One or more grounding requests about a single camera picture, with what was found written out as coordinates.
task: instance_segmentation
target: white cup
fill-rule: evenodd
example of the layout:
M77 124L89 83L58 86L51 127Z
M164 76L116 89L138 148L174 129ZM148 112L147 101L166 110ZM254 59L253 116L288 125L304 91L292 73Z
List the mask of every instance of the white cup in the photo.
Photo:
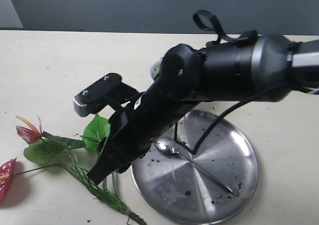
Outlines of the white cup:
M154 79L156 78L156 76L159 74L160 72L160 63L162 61L163 58L159 59L158 61L154 62L153 64L150 65L149 67L149 77L151 80L154 81Z

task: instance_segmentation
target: metal spoon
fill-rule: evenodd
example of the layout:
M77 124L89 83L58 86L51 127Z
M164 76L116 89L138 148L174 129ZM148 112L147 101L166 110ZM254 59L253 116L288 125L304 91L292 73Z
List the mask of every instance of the metal spoon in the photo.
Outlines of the metal spoon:
M156 141L154 141L154 145L158 148L159 151L161 151L164 154L170 154L170 155L177 155L181 157L182 159L186 159L190 163L192 163L198 170L200 170L202 173L207 175L209 178L211 178L216 184L221 186L224 190L231 192L235 196L239 196L239 192L232 188L231 186L219 181L215 176L211 175L209 172L207 172L204 168L196 164L191 159L185 157L179 151L177 150L178 144L174 141L174 139L171 138L160 138Z

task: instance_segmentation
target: robotic arm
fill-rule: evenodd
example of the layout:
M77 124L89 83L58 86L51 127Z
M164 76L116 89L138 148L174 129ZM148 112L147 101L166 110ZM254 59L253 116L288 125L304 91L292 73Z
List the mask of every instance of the robotic arm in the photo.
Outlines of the robotic arm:
M212 27L204 25L203 17ZM218 39L199 50L186 44L171 48L147 91L139 93L110 73L74 97L82 117L107 105L115 110L110 135L101 142L99 159L88 173L95 183L113 171L127 170L153 140L200 102L278 102L292 90L319 88L319 40L293 42L279 34L259 36L255 30L230 38L208 11L197 11L193 19L200 29L215 31Z

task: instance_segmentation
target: green leaf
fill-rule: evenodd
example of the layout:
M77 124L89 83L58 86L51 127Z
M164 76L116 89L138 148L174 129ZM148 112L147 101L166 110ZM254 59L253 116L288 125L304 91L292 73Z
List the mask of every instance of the green leaf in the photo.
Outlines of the green leaf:
M110 124L106 118L96 114L94 119L85 127L82 140L85 142L85 149L95 151L99 143L110 134Z
M49 161L54 155L63 152L64 149L65 146L55 141L44 139L30 144L29 147L24 149L23 155L33 163L43 164Z
M70 138L64 138L64 137L59 137L56 136L57 138L59 138L63 143L65 143L69 149L81 149L84 148L86 145L82 140L79 139L70 139Z

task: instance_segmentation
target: spoon handle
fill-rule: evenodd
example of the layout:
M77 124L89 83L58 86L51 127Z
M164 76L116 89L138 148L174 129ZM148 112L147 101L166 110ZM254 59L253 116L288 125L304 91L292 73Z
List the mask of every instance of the spoon handle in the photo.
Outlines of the spoon handle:
M217 183L219 186L221 186L223 189L225 189L228 192L231 192L233 195L235 196L239 196L239 192L235 189L232 188L231 186L219 181L215 176L211 175L209 172L207 172L204 168L202 168L201 166L199 166L198 164L196 164L194 161L192 161L191 159L183 156L182 154L179 154L179 156L183 159L186 159L187 161L189 161L190 163L192 163L198 170L200 170L202 173L204 173L205 175L207 175L208 177L210 177L215 183Z

